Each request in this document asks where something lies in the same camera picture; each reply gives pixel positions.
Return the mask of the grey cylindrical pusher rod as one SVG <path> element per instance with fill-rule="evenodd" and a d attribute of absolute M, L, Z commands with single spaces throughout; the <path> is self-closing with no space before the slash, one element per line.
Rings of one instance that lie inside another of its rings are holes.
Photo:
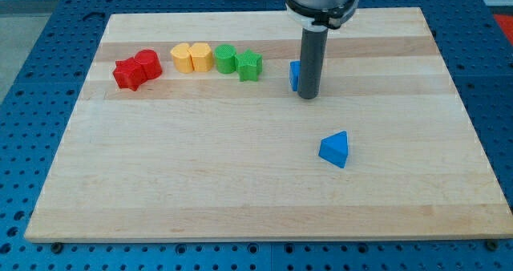
<path fill-rule="evenodd" d="M 302 31 L 297 85 L 297 94 L 302 99 L 314 99 L 319 93 L 327 35 L 327 29 Z"/>

